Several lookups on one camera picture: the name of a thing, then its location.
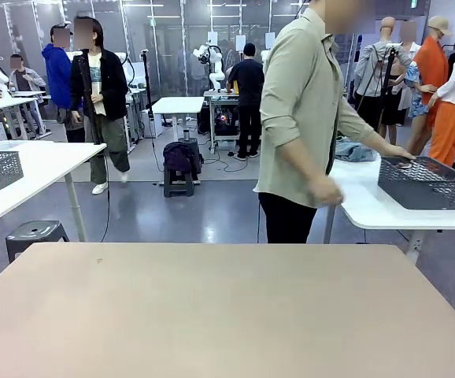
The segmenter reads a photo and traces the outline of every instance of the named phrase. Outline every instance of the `beige table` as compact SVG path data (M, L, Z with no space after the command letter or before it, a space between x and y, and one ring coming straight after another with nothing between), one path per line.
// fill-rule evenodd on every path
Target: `beige table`
M455 378L455 312L393 246L35 244L4 377Z

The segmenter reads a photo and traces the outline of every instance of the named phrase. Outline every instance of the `hand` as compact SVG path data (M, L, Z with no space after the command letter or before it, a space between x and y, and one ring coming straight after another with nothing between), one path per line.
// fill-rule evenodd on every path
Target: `hand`
M325 205L338 205L343 202L343 193L333 179L321 176L309 181L308 189L312 195Z
M420 92L422 93L435 93L437 90L438 88L432 84L426 84L420 87Z
M438 92L435 92L432 97L431 97L431 100L429 101L428 103L428 107L429 109L435 105L435 103L439 100L439 96L438 96Z
M386 147L382 151L382 155L385 156L402 156L403 158L407 158L409 160L415 160L415 157L411 155L408 151L400 146L394 146L392 144L387 143Z
M101 102L103 101L103 95L100 93L100 94L92 94L91 95L91 101L96 104L97 102Z
M80 124L82 122L82 118L80 117L80 114L77 110L73 110L72 111L72 120L76 123L76 124Z

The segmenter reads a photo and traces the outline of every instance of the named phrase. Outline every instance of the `black t-shirt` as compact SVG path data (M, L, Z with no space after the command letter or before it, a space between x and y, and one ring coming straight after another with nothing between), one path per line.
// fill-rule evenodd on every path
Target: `black t-shirt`
M264 73L262 64L254 59L244 59L236 63L231 70L229 83L238 81L239 105L250 106L261 104Z
M18 91L31 91L30 83L26 80L23 75L26 75L26 71L19 72L16 70L16 81Z

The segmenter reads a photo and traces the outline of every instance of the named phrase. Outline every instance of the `black pants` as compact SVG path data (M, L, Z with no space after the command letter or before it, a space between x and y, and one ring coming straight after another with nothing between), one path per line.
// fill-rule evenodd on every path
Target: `black pants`
M67 130L67 140L69 143L84 143L86 142L86 133L84 128L76 130Z
M381 97L362 96L355 94L355 110L357 114L375 131L378 131L379 118L382 115L382 99Z
M259 148L259 138L261 137L261 113L259 105L240 106L240 149L238 155L245 158L247 155L246 147L249 144L250 135L250 154L253 155Z
M269 193L259 193L259 203L266 214L268 243L306 244L316 209Z

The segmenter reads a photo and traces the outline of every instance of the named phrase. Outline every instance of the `white sneaker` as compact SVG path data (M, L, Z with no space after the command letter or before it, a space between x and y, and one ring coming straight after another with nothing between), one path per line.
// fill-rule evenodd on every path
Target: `white sneaker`
M105 191L107 187L109 187L109 183L100 183L99 185L93 188L93 191L91 193L93 195L100 195Z
M120 182L127 183L128 182L128 172L120 172Z

